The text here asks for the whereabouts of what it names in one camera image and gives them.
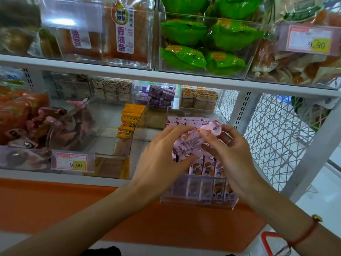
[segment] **forearm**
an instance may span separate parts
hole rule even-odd
[[[261,183],[252,189],[247,202],[286,241],[293,242],[302,237],[313,224],[311,216],[268,184]],[[295,250],[301,256],[339,255],[341,239],[318,224]]]
[[[120,187],[83,211],[8,249],[1,256],[80,255],[144,206],[136,194],[130,186]]]

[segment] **yellow price sticker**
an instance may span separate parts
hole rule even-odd
[[[330,38],[314,38],[309,42],[311,51],[328,54],[330,51]]]
[[[71,167],[74,170],[80,170],[80,171],[86,171],[86,162],[85,161],[73,161],[73,163],[71,163]]]

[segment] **price label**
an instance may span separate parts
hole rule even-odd
[[[309,28],[290,25],[287,51],[329,54],[332,31],[328,29]]]
[[[57,153],[56,169],[58,170],[87,170],[87,155]]]

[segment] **white metal shelf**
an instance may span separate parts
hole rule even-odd
[[[140,81],[155,81],[169,84],[181,84],[220,89],[252,91],[275,95],[296,95],[299,97],[341,97],[341,91],[303,87],[285,84],[271,84],[265,82],[243,81],[235,79],[197,76],[178,73],[165,73],[146,71],[130,68],[119,68],[106,65],[84,64],[31,57],[19,57],[15,55],[0,55],[0,65],[8,65],[17,68],[30,68],[34,70],[49,70],[64,73],[78,73],[107,77],[126,78]]]

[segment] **orange shelf base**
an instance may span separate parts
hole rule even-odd
[[[0,229],[36,233],[115,189],[0,178]],[[242,252],[265,225],[243,202],[229,211],[156,201],[122,222],[103,240]]]

